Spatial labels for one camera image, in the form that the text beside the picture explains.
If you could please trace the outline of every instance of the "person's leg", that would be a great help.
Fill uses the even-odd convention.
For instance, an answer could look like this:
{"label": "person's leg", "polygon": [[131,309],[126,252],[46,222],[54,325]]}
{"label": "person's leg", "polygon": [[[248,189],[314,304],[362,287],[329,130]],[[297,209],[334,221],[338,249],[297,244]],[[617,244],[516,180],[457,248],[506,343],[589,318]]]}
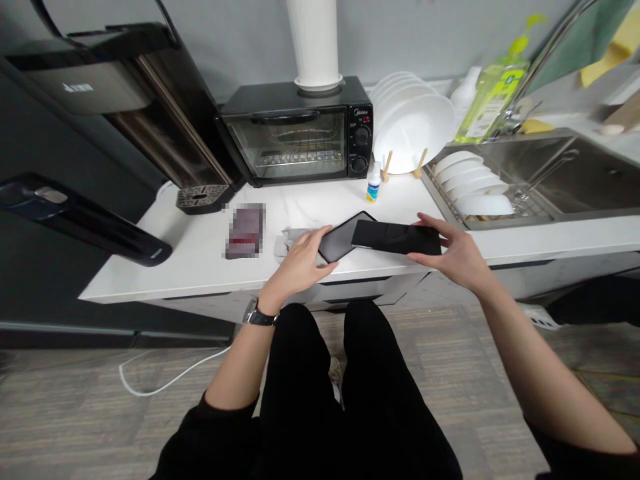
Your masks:
{"label": "person's leg", "polygon": [[345,316],[345,412],[372,472],[400,478],[462,478],[444,433],[405,364],[393,330],[372,301]]}
{"label": "person's leg", "polygon": [[326,448],[336,442],[343,412],[333,397],[330,363],[309,310],[286,306],[276,321],[260,408],[270,474],[304,464],[332,467]]}

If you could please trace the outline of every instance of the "black sleeve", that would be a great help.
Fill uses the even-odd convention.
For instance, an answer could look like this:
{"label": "black sleeve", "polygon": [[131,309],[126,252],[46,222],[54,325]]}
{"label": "black sleeve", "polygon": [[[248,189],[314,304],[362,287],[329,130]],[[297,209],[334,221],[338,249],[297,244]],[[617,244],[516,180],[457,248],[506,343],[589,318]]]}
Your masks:
{"label": "black sleeve", "polygon": [[162,449],[152,479],[248,477],[260,442],[259,423],[251,420],[257,402],[224,411],[207,404],[203,395]]}
{"label": "black sleeve", "polygon": [[640,479],[640,451],[630,455],[613,455],[574,447],[556,440],[525,419],[535,441],[551,468],[552,479]]}

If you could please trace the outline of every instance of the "oven door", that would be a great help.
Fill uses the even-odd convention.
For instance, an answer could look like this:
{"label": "oven door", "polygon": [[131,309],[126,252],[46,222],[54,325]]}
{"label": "oven door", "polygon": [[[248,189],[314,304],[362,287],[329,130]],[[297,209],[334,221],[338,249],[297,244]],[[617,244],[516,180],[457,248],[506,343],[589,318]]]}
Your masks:
{"label": "oven door", "polygon": [[347,176],[346,107],[224,116],[256,184]]}

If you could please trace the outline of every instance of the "stack of bowls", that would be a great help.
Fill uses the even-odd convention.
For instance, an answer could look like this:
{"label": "stack of bowls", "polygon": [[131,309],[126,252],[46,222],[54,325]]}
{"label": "stack of bowls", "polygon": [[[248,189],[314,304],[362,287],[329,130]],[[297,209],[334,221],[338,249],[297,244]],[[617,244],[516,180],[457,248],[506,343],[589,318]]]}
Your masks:
{"label": "stack of bowls", "polygon": [[454,152],[438,162],[433,174],[462,214],[513,214],[511,202],[502,195],[509,185],[484,166],[482,157],[466,150]]}
{"label": "stack of bowls", "polygon": [[393,151],[389,173],[415,170],[425,148],[428,163],[455,135],[450,100],[411,72],[386,76],[369,97],[375,112],[373,156],[385,166]]}

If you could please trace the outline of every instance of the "wristwatch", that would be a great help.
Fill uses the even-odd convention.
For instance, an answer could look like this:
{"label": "wristwatch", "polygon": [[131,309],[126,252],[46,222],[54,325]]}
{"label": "wristwatch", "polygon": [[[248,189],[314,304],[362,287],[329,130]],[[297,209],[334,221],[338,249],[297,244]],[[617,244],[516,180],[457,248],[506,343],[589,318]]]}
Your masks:
{"label": "wristwatch", "polygon": [[269,327],[275,323],[278,319],[278,315],[265,315],[258,311],[258,298],[253,297],[247,305],[243,323],[250,323],[252,325],[263,325]]}

